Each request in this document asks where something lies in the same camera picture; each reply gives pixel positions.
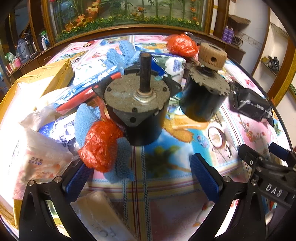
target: blue gripper pad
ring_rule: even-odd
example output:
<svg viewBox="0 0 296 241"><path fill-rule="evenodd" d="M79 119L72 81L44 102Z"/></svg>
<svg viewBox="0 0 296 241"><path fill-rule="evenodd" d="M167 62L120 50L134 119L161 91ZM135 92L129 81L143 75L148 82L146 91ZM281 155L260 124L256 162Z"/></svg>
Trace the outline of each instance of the blue gripper pad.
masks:
<svg viewBox="0 0 296 241"><path fill-rule="evenodd" d="M289 152L274 142L269 145L269 151L283 161L288 159Z"/></svg>
<svg viewBox="0 0 296 241"><path fill-rule="evenodd" d="M66 186L66 200L69 203L76 201L92 171L93 169L88 168L83 163L75 173L69 184Z"/></svg>
<svg viewBox="0 0 296 241"><path fill-rule="evenodd" d="M220 197L220 189L219 185L215 182L214 178L207 170L210 165L199 153L197 153L190 158L190 166L191 171L200 182L203 191L207 195L207 198L210 201L218 202Z"/></svg>

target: floral tablecloth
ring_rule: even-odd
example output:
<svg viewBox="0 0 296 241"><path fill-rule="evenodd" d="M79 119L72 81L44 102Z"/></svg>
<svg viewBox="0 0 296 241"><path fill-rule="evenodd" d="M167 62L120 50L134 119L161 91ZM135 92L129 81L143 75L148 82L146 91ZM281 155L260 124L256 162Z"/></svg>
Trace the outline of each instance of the floral tablecloth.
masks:
<svg viewBox="0 0 296 241"><path fill-rule="evenodd" d="M108 49L115 48L120 52L120 40L129 40L136 50L167 53L164 38L162 35L130 35L72 43L50 62L71 58L74 82L79 82L81 78L92 76L98 68L105 68ZM219 73L264 97L230 60ZM267 158L270 158L268 145L271 142L290 149L275 113L275 128L272 128L267 122L258 123L232 112L227 98L210 122L198 123L182 113L179 98L180 95L171 98L158 140L133 148L130 165L136 181L111 185L102 173L96 171L81 193L104 190L142 241L188 240L209 213L213 203L207 200L190 170L189 156L193 153L201 153L221 175L246 182L250 171L238 158L240 145L245 143ZM218 234L226 230L236 205L237 200L233 201Z"/></svg>

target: black plastic bag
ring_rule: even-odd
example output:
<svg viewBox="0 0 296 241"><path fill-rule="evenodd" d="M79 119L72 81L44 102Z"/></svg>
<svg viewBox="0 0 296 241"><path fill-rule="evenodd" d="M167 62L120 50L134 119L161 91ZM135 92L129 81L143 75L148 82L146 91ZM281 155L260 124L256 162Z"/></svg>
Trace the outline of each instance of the black plastic bag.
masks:
<svg viewBox="0 0 296 241"><path fill-rule="evenodd" d="M262 121L265 118L274 127L274 117L269 102L251 89L234 86L236 87L233 90L234 110L255 121Z"/></svg>

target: purple bottle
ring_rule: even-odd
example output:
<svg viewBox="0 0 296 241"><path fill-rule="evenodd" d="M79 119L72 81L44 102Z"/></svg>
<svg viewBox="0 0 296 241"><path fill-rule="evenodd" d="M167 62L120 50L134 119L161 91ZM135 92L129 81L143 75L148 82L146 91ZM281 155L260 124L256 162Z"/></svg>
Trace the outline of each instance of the purple bottle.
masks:
<svg viewBox="0 0 296 241"><path fill-rule="evenodd" d="M228 36L227 36L227 43L231 44L232 43L232 40L233 40L233 37L234 37L234 31L233 29L231 28L229 30L229 33L228 33Z"/></svg>
<svg viewBox="0 0 296 241"><path fill-rule="evenodd" d="M228 26L226 26L223 31L223 35L222 35L222 40L225 42L227 41L228 33L229 33L229 28L228 28Z"/></svg>

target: crumpled red plastic bag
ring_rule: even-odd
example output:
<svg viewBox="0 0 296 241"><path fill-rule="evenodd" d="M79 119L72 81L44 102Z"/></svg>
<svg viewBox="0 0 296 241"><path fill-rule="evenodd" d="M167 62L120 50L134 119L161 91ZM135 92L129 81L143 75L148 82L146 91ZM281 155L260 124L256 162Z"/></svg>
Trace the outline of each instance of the crumpled red plastic bag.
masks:
<svg viewBox="0 0 296 241"><path fill-rule="evenodd" d="M123 133L112 120L97 121L89 129L78 154L88 168L109 172L117 157L116 139L120 137Z"/></svg>
<svg viewBox="0 0 296 241"><path fill-rule="evenodd" d="M167 41L167 49L170 53L182 57L193 57L199 50L196 42L186 34L173 34L168 36L164 41Z"/></svg>

